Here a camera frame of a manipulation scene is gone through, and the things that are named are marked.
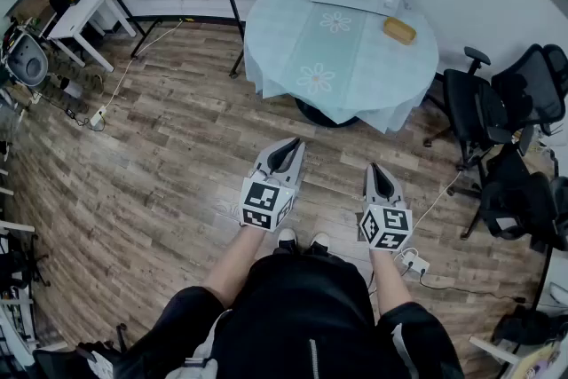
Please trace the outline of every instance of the person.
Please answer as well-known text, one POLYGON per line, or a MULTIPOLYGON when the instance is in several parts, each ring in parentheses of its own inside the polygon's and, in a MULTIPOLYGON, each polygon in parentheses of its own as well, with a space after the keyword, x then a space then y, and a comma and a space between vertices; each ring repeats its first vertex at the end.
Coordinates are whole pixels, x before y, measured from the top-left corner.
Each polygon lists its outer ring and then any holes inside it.
POLYGON ((179 291, 114 378, 463 378, 440 322, 406 289, 391 253, 371 250, 367 284, 317 234, 301 254, 295 233, 255 262, 266 232, 243 227, 199 287, 179 291))

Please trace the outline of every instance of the shoe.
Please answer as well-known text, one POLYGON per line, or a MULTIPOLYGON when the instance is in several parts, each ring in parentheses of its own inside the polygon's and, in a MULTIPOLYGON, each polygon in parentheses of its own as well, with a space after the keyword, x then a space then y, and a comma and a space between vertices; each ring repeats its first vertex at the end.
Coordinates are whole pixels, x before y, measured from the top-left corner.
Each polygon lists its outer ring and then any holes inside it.
POLYGON ((286 249, 293 255, 299 254, 296 233, 287 227, 282 229, 278 234, 278 248, 286 249))
POLYGON ((327 256, 327 252, 329 251, 329 235, 326 233, 317 233, 312 239, 310 243, 310 247, 306 254, 316 254, 327 256))

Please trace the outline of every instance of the black shirt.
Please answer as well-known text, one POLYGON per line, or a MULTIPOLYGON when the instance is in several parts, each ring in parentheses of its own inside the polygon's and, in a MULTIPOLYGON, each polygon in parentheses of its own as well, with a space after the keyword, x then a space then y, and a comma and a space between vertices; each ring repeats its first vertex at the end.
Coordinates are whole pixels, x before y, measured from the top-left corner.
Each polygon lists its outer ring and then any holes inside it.
MULTIPOLYGON (((180 291, 115 366, 114 377, 165 377, 192 357, 222 312, 208 290, 180 291)), ((419 304, 403 304, 375 325, 366 283, 354 265, 336 257, 275 255, 258 261, 233 311, 217 323, 211 357, 218 379, 410 378, 412 371, 428 378, 463 377, 434 316, 419 304)))

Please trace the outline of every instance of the flower pattern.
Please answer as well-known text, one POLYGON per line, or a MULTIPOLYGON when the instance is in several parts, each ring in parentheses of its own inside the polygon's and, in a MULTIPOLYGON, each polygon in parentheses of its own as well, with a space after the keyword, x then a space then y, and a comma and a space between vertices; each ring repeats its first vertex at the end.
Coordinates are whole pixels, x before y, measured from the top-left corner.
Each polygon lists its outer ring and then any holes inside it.
POLYGON ((313 69, 301 67, 300 71, 304 76, 299 77, 296 83, 298 85, 307 85, 310 95, 317 93, 318 90, 331 91, 331 84, 328 81, 335 78, 335 73, 323 71, 323 64, 317 63, 313 69))
POLYGON ((339 29, 348 32, 350 27, 347 24, 351 23, 351 18, 344 18, 340 12, 335 12, 333 16, 329 13, 323 13, 323 21, 320 25, 323 28, 329 28, 332 34, 336 34, 339 29))

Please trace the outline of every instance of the white cable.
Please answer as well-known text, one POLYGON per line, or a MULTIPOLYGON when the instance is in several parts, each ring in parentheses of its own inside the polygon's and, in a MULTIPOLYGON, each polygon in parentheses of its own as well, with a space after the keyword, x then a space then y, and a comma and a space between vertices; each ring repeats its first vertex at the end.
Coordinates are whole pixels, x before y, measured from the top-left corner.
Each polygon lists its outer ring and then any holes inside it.
POLYGON ((179 20, 179 23, 174 27, 171 28, 170 30, 168 30, 167 32, 165 32, 164 34, 162 34, 161 36, 159 36, 158 38, 156 38, 155 40, 153 40, 150 44, 147 44, 146 46, 144 46, 140 51, 138 51, 136 53, 136 55, 130 59, 130 62, 128 62, 128 65, 126 66, 126 69, 124 70, 124 74, 122 75, 121 80, 118 82, 118 84, 116 85, 116 89, 114 89, 113 92, 113 96, 110 98, 110 101, 108 103, 106 103, 105 109, 108 109, 108 107, 110 106, 110 104, 113 102, 113 98, 114 96, 118 93, 118 90, 121 87, 121 83, 122 80, 124 79, 124 76, 126 76, 126 73, 128 72, 128 69, 130 68, 130 64, 134 61, 134 59, 136 57, 138 57, 143 51, 145 51, 146 49, 148 49, 150 46, 152 46, 154 43, 156 43, 157 41, 161 40, 163 37, 165 37, 167 34, 169 34, 170 32, 173 32, 174 30, 176 30, 179 26, 181 26, 181 23, 183 22, 183 20, 179 20))
POLYGON ((414 225, 414 229, 416 228, 416 226, 419 225, 419 223, 424 219, 424 217, 426 217, 426 215, 428 215, 428 212, 430 212, 432 209, 434 209, 434 206, 438 203, 438 201, 440 200, 440 198, 444 195, 444 193, 447 191, 447 189, 452 186, 455 181, 458 179, 458 177, 462 174, 462 172, 458 172, 458 175, 455 176, 455 179, 452 180, 452 182, 446 187, 444 188, 444 191, 442 193, 439 194, 439 196, 436 198, 436 200, 434 201, 434 203, 432 205, 430 205, 430 207, 428 208, 428 210, 426 210, 426 212, 424 212, 424 215, 422 215, 418 221, 416 221, 416 224, 414 225))
POLYGON ((404 260, 405 254, 409 249, 413 249, 414 253, 416 256, 418 256, 418 249, 414 248, 414 247, 408 247, 406 249, 403 249, 402 251, 400 251, 395 257, 394 257, 394 261, 396 262, 399 256, 402 256, 402 259, 404 260))

